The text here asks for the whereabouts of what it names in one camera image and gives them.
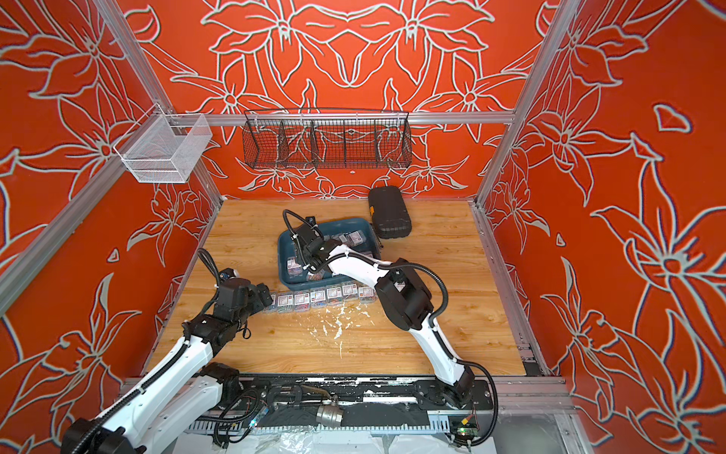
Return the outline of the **removed paper clip box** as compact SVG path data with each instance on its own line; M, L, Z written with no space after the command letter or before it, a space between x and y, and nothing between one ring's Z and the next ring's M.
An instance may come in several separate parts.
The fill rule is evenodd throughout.
M312 289L310 295L310 306L312 308L323 308L327 305L326 289Z
M306 312L310 310L311 300L310 293L308 291L295 292L293 294L293 297L295 312Z
M291 292L278 293L276 297L276 306L278 313L289 313L294 310L294 294Z
M277 308L277 294L272 293L270 295L271 304L265 308L266 312L276 312L278 310Z
M329 286L326 288L327 304L329 306L340 306L343 304L342 287Z
M345 302L357 300L359 298L358 287L355 282L348 282L348 283L342 284L341 291L342 291L342 298Z
M376 291L372 287L361 286L358 288L358 298L361 304L372 304L376 299Z

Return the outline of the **blue plastic storage tray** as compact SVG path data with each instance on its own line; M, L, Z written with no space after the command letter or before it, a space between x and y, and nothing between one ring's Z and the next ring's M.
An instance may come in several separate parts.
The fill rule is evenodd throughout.
M323 222L320 224L320 229L326 238L336 238L357 253L362 253L370 258L381 258L379 240L372 225L366 219L349 218ZM366 241L359 246L351 247L347 235L356 230L360 230L364 234ZM277 255L280 282L291 291L306 291L319 286L338 285L348 280L345 275L333 275L331 272L318 275L305 272L297 263L295 248L288 230L285 230L278 238Z

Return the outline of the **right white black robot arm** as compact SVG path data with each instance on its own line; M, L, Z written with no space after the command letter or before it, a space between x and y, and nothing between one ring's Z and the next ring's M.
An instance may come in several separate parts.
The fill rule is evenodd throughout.
M389 321L410 333L427 356L436 379L437 399L452 408L467 407L475 371L487 372L455 352L438 322L449 303L442 278L418 263L388 262L358 253L332 236L326 238L313 219L289 209L282 217L302 268L343 275L373 288Z

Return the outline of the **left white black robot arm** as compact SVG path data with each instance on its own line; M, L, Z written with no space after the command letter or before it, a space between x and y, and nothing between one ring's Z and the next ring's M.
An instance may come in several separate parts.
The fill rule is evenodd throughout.
M206 249L197 256L215 279L213 297L183 323L181 338L128 393L68 428L63 453L162 453L208 410L242 397L238 370L215 357L237 336L249 336L249 317L273 303L270 289L219 269Z

